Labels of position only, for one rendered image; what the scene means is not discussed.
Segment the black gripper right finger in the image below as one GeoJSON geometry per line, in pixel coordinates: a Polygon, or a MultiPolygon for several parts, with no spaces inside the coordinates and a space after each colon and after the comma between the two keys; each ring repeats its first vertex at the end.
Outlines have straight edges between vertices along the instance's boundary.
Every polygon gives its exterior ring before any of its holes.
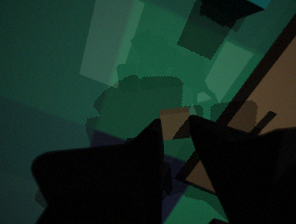
{"type": "Polygon", "coordinates": [[[277,224],[296,162],[296,127],[256,135],[197,115],[189,126],[229,224],[277,224]]]}

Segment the teal cube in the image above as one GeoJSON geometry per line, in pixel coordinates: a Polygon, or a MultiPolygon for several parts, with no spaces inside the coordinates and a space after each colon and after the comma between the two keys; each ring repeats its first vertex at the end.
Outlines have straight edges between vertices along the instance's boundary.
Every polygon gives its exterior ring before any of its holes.
{"type": "Polygon", "coordinates": [[[239,20],[265,10],[271,0],[201,0],[200,2],[239,20]]]}

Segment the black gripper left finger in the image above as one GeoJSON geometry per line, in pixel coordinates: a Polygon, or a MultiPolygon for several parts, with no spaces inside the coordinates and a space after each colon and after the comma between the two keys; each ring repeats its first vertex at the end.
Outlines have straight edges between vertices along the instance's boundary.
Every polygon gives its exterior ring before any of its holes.
{"type": "Polygon", "coordinates": [[[55,197],[127,192],[138,224],[162,224],[163,165],[159,118],[128,144],[43,153],[31,173],[48,204],[55,197]]]}

